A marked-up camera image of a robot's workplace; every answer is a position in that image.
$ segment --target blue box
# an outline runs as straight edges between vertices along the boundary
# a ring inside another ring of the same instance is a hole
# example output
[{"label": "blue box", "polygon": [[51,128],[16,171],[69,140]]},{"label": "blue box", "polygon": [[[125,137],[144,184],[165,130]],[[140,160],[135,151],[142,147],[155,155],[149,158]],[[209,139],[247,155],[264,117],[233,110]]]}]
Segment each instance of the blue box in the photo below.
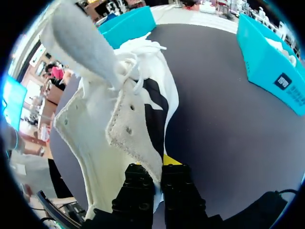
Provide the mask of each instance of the blue box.
[{"label": "blue box", "polygon": [[[248,81],[275,95],[298,115],[304,115],[305,68],[293,50],[269,28],[246,15],[240,15],[236,37]],[[265,38],[281,42],[283,49],[295,56],[296,67]]]},{"label": "blue box", "polygon": [[98,28],[114,49],[118,49],[124,42],[142,37],[156,27],[149,6],[131,10],[115,17]]}]

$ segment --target white sneaker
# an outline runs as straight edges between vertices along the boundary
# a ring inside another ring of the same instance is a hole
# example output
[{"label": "white sneaker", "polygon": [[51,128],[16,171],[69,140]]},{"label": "white sneaker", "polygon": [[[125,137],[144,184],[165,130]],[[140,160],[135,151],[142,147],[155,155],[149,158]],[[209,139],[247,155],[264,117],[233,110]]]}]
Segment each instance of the white sneaker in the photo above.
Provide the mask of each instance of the white sneaker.
[{"label": "white sneaker", "polygon": [[173,76],[157,42],[146,37],[113,50],[77,7],[62,3],[41,34],[46,50],[68,65],[82,83],[55,117],[54,126],[77,157],[88,199],[112,212],[130,163],[140,163],[160,203],[164,137],[178,107]]}]

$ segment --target white shoelace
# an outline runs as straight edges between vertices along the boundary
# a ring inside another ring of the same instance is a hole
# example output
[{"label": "white shoelace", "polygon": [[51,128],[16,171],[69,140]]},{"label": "white shoelace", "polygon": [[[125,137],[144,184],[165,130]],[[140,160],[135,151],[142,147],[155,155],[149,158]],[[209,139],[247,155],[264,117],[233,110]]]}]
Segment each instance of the white shoelace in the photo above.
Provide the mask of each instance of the white shoelace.
[{"label": "white shoelace", "polygon": [[149,57],[156,55],[161,49],[166,50],[166,47],[161,46],[158,42],[146,40],[147,37],[130,40],[124,43],[117,51],[117,73],[120,82],[124,83],[128,78],[137,80],[137,84],[133,88],[134,94],[138,94],[143,87],[144,80],[150,77]]}]

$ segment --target gray fabric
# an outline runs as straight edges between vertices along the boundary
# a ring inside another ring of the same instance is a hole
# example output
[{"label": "gray fabric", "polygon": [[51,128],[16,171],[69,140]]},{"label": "gray fabric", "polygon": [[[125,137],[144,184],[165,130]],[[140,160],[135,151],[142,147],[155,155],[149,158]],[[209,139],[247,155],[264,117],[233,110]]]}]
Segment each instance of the gray fabric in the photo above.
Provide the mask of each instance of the gray fabric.
[{"label": "gray fabric", "polygon": [[[167,47],[163,53],[179,93],[166,150],[193,169],[208,215],[225,219],[266,191],[299,186],[305,168],[304,118],[248,82],[234,34],[168,24],[158,25],[149,39]],[[72,78],[58,110],[77,86]],[[85,208],[80,166],[54,129],[51,150],[64,181]],[[165,228],[162,208],[154,215],[154,228]]]}]

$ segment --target human arm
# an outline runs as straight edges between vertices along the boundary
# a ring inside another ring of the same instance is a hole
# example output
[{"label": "human arm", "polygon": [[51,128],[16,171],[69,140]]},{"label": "human arm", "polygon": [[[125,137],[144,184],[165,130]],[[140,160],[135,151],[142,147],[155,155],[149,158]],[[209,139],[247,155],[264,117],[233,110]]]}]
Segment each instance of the human arm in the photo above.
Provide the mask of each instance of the human arm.
[{"label": "human arm", "polygon": [[18,133],[11,125],[9,125],[5,119],[1,122],[2,136],[4,138],[5,150],[18,150],[23,152],[25,148],[25,143]]}]

